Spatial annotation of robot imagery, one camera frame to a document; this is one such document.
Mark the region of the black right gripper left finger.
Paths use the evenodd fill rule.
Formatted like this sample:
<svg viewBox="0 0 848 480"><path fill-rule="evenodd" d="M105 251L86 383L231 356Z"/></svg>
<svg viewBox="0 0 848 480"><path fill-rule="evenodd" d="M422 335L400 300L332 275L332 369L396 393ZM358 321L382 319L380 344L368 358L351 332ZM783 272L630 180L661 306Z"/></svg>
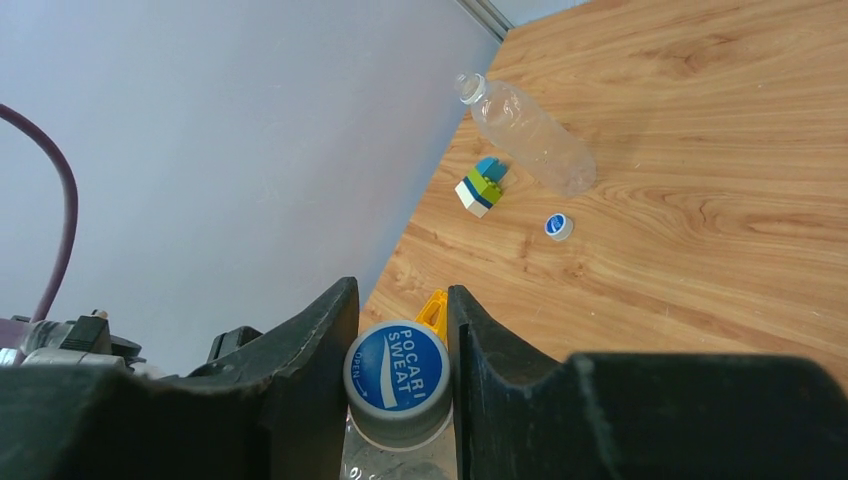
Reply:
<svg viewBox="0 0 848 480"><path fill-rule="evenodd" d="M185 377L117 366L1 372L5 479L336 479L345 355L359 326L344 277L301 313Z"/></svg>

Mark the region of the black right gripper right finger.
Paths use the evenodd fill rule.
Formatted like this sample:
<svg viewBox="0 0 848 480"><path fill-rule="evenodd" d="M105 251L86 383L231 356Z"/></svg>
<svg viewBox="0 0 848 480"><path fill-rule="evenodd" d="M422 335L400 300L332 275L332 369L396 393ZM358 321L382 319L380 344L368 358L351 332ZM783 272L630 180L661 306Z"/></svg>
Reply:
<svg viewBox="0 0 848 480"><path fill-rule="evenodd" d="M448 292L462 479L843 479L847 398L818 364L583 352L557 361Z"/></svg>

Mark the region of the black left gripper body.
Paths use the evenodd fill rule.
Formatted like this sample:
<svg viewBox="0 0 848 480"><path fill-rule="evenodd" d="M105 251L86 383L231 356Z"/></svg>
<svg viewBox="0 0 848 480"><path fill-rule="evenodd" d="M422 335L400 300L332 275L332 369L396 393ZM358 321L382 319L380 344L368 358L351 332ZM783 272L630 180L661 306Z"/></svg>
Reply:
<svg viewBox="0 0 848 480"><path fill-rule="evenodd" d="M213 339L207 357L207 362L211 363L216 361L217 359L240 349L247 343L250 343L262 335L262 332L250 326L241 326L228 332L224 332Z"/></svg>

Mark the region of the clear bottle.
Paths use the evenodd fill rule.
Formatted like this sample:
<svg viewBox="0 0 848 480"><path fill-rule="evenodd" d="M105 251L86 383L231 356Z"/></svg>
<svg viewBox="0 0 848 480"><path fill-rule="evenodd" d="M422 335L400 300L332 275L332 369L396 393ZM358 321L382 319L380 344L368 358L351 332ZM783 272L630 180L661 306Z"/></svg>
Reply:
<svg viewBox="0 0 848 480"><path fill-rule="evenodd" d="M388 451L369 443L347 415L339 478L361 480L456 480L455 435L449 418L440 435L415 450Z"/></svg>
<svg viewBox="0 0 848 480"><path fill-rule="evenodd" d="M592 188L596 162L584 143L520 88L463 72L455 90L480 133L552 192L573 197Z"/></svg>

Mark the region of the yellow triangular toy block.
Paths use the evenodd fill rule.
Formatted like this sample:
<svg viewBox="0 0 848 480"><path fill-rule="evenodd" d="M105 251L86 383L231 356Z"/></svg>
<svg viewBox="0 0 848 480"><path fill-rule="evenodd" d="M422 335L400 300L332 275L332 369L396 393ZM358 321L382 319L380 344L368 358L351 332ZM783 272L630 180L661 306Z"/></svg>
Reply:
<svg viewBox="0 0 848 480"><path fill-rule="evenodd" d="M425 305L416 315L414 321L431 330L444 344L448 343L448 293L444 290L434 291Z"/></svg>

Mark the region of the stacked toy building blocks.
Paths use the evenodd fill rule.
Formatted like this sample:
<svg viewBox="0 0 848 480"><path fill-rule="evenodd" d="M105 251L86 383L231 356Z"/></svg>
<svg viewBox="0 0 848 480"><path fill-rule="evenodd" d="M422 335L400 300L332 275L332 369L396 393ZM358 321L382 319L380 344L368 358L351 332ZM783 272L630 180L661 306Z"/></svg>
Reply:
<svg viewBox="0 0 848 480"><path fill-rule="evenodd" d="M485 216L502 198L501 181L508 170L496 157L480 160L454 189L464 209L477 218Z"/></svg>

